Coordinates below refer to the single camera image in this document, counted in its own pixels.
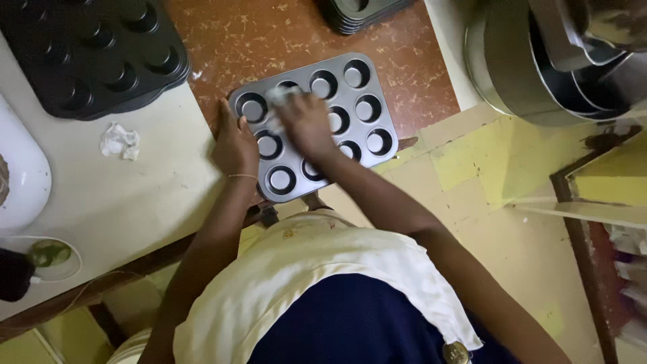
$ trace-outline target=hand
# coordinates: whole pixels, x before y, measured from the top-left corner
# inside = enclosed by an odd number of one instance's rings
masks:
[[[214,161],[226,176],[258,176],[258,143],[249,130],[247,118],[236,121],[225,99],[218,101],[218,135],[215,138]]]
[[[312,164],[319,164],[339,151],[328,121],[328,105],[312,93],[290,94],[284,106],[276,108],[287,136]]]

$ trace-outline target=muffin tin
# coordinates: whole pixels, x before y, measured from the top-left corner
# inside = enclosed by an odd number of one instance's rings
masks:
[[[190,72],[157,0],[3,0],[0,29],[55,117],[93,120],[141,108]]]
[[[342,34],[353,34],[412,3],[413,0],[318,0],[324,19]]]
[[[298,86],[325,99],[335,143],[366,167],[391,159],[398,148],[384,94],[373,62],[365,54],[347,53],[236,89],[229,98],[237,117],[246,116],[258,140],[259,187],[281,203],[329,184],[294,149],[285,131],[273,131],[276,114],[263,97],[278,85]]]

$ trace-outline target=brown countertop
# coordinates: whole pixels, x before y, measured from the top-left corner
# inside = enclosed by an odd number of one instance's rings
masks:
[[[193,62],[189,83],[207,122],[243,84],[347,52],[375,64],[398,138],[460,111],[423,1],[351,36],[313,0],[174,0],[166,9]]]

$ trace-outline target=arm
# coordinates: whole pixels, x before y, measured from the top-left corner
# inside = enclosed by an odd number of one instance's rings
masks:
[[[339,151],[330,138],[323,102],[311,95],[293,97],[279,114],[302,155],[338,183],[377,229],[411,236],[425,247],[463,304],[522,363],[570,363],[546,331],[431,212]]]
[[[175,362],[175,328],[186,320],[207,284],[236,259],[245,213],[256,190],[258,145],[244,117],[237,123],[226,101],[221,100],[219,107],[221,132],[214,159],[226,178],[225,187],[169,283],[139,364]]]

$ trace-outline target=white apron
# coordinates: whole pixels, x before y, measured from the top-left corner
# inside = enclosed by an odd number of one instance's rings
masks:
[[[175,329],[178,364],[245,364],[256,343],[308,288],[335,274],[360,273],[407,296],[443,335],[468,350],[483,346],[452,287],[425,248],[397,233],[354,227],[331,210],[283,220],[225,268]]]

